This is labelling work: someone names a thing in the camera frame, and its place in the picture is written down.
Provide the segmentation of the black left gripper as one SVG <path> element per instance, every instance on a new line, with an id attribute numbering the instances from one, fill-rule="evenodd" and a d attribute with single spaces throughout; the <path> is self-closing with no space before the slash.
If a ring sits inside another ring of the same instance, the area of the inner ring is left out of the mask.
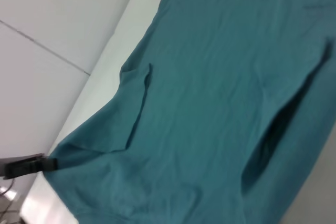
<path id="1" fill-rule="evenodd" d="M 41 171 L 54 172 L 58 170 L 58 159 L 44 157 L 44 154 L 1 158 L 1 178 L 9 180 Z"/>

